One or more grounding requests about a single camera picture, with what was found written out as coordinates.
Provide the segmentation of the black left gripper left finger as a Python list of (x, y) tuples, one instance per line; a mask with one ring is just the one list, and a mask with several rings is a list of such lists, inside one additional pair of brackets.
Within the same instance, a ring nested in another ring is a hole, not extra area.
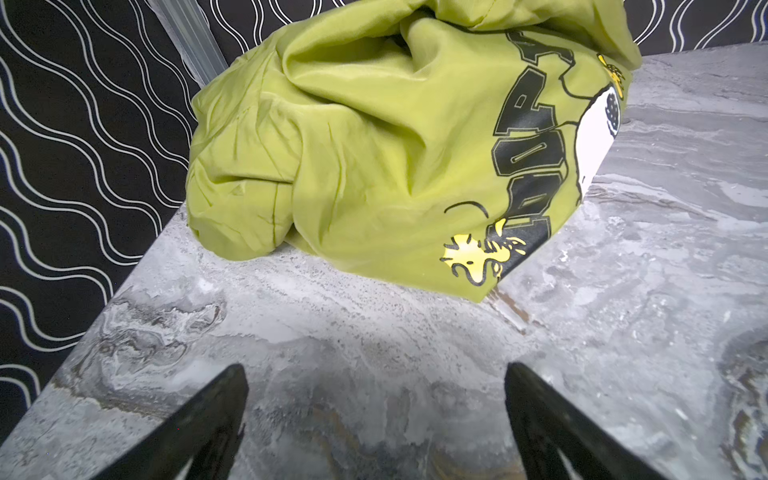
[(227, 479), (244, 438), (244, 367), (227, 366), (97, 479)]

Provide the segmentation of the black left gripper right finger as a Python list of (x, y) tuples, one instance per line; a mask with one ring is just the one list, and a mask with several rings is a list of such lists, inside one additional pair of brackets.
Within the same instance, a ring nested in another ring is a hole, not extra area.
[(529, 479), (662, 479), (542, 377), (521, 362), (507, 365), (505, 406)]

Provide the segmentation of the lime green printed jacket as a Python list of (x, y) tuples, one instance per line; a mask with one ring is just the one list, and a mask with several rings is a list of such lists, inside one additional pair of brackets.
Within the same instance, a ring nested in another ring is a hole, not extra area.
[(483, 300), (582, 203), (641, 55), (619, 1), (356, 1), (202, 89), (188, 225)]

